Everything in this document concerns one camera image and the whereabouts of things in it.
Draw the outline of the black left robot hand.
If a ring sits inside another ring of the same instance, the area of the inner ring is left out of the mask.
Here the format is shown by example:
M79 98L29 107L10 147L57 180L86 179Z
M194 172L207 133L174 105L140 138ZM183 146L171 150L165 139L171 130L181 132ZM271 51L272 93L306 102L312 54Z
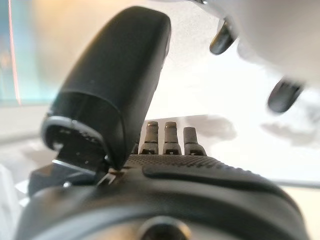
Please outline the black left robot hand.
M295 201L268 179L207 156L196 130L141 129L171 37L169 17L115 15L60 88L42 126L52 163L30 174L17 240L307 240Z

